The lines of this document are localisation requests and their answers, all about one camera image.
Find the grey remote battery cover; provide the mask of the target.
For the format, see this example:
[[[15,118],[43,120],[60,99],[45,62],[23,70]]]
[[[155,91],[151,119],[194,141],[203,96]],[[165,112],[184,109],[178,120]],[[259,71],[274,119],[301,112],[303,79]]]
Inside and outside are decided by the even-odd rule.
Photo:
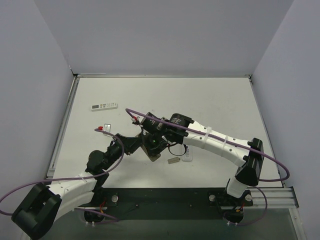
[[[180,161],[179,157],[173,157],[167,160],[169,164],[178,163]]]

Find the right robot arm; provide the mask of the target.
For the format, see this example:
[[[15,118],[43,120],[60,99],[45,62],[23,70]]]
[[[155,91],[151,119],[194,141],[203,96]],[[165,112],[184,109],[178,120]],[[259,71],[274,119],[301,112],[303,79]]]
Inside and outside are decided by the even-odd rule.
[[[157,151],[161,147],[160,141],[193,146],[225,158],[237,166],[235,175],[226,186],[226,193],[234,198],[241,198],[247,187],[255,187],[259,183],[264,156],[261,155],[263,142],[258,138],[233,138],[179,113],[165,119],[148,112],[139,125],[151,137],[149,143]]]

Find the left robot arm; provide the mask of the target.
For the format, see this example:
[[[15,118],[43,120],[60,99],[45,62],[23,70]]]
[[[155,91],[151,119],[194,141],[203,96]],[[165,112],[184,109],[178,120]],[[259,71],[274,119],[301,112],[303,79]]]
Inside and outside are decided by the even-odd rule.
[[[116,134],[105,152],[94,150],[89,154],[85,171],[73,178],[51,180],[49,185],[35,184],[13,212],[11,220],[32,240],[42,238],[55,220],[89,203],[101,203],[99,190],[124,155],[134,153],[143,143],[138,134],[126,137]]]

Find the white remote being loaded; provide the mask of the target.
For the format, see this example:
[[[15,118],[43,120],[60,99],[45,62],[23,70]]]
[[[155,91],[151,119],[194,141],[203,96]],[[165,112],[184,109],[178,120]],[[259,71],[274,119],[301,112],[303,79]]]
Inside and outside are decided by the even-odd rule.
[[[185,146],[185,153],[182,156],[183,162],[191,162],[193,160],[193,149],[192,146],[186,145]]]

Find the grey beige remote control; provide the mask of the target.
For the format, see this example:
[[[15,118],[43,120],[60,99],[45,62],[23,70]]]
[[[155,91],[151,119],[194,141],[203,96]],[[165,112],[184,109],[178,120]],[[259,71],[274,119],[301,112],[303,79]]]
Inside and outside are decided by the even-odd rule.
[[[149,158],[151,162],[155,162],[157,159],[160,158],[161,154],[157,153],[156,148],[159,146],[157,143],[153,142],[153,137],[147,133],[143,134],[140,133],[137,135],[141,136],[143,139],[143,145],[140,147],[142,151],[146,154],[146,156]]]

